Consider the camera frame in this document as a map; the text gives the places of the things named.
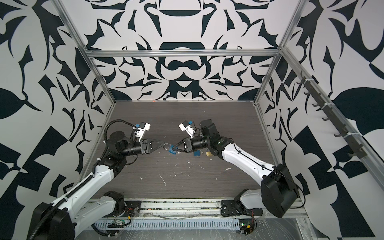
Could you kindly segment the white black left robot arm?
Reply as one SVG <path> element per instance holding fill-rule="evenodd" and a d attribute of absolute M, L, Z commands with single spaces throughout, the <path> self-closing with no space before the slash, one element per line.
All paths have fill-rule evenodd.
<path fill-rule="evenodd" d="M 151 154 L 163 147 L 161 140 L 144 139 L 150 128 L 148 123 L 133 125 L 121 119 L 108 123 L 103 131 L 105 149 L 91 173 L 50 204 L 41 203 L 34 209 L 27 238 L 73 240 L 104 216 L 124 215 L 125 197 L 114 191 L 89 207 L 84 205 L 129 165 L 127 157 Z"/>

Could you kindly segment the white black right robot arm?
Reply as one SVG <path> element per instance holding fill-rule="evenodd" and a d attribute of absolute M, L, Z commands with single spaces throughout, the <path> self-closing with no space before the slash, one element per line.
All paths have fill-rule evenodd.
<path fill-rule="evenodd" d="M 244 189 L 233 200 L 222 201 L 222 216 L 250 216 L 253 210 L 266 209 L 273 216 L 282 218 L 293 208 L 300 196 L 300 188 L 285 165 L 274 166 L 247 153 L 232 138 L 222 136 L 210 119 L 200 122 L 198 128 L 192 121 L 184 121 L 179 128 L 188 137 L 172 147 L 174 152 L 207 149 L 213 156 L 238 167 L 260 186 L 258 190 Z"/>

